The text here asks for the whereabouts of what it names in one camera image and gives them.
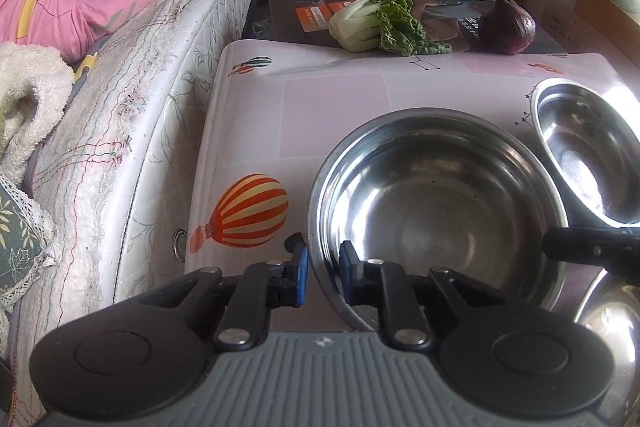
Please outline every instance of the bok choy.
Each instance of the bok choy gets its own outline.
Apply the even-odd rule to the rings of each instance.
[[[449,44],[427,38],[411,7],[412,0],[357,0],[331,17],[329,33],[350,52],[380,47],[404,57],[449,53]]]

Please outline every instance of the stainless steel bowl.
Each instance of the stainless steel bowl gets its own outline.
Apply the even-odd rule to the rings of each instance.
[[[575,321],[603,338],[613,353],[613,384],[598,414],[612,427],[638,425],[640,289],[603,270],[587,291]]]
[[[540,162],[500,128],[459,111],[418,108],[364,124],[322,165],[307,235],[329,300],[354,328],[376,327],[373,309],[352,309],[335,278],[350,240],[361,259],[425,275],[446,266],[551,308],[563,265],[542,253],[549,227],[567,225]]]
[[[550,79],[531,97],[533,125],[565,204],[585,225],[640,227],[640,141],[596,92]]]

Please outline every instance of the red onion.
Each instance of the red onion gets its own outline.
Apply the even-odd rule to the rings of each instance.
[[[480,18],[478,37],[490,51],[516,55],[536,38],[536,22],[513,0],[495,0],[494,8]]]

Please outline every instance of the bed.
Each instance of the bed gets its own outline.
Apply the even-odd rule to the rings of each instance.
[[[10,425],[43,413],[28,361],[47,331],[184,270],[186,229],[212,81],[251,0],[153,0],[100,51],[38,154],[34,199],[65,245],[12,315],[16,400]]]

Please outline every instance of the striped hot air balloon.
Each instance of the striped hot air balloon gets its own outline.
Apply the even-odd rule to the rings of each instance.
[[[271,59],[269,57],[254,57],[251,60],[243,62],[242,64],[236,64],[232,69],[231,73],[227,76],[231,76],[232,74],[245,74],[250,71],[255,70],[255,68],[263,68],[271,64]]]
[[[236,248],[253,248],[270,240],[284,224],[289,209],[287,191],[265,174],[251,174],[222,194],[206,225],[197,227],[191,253],[207,239]]]

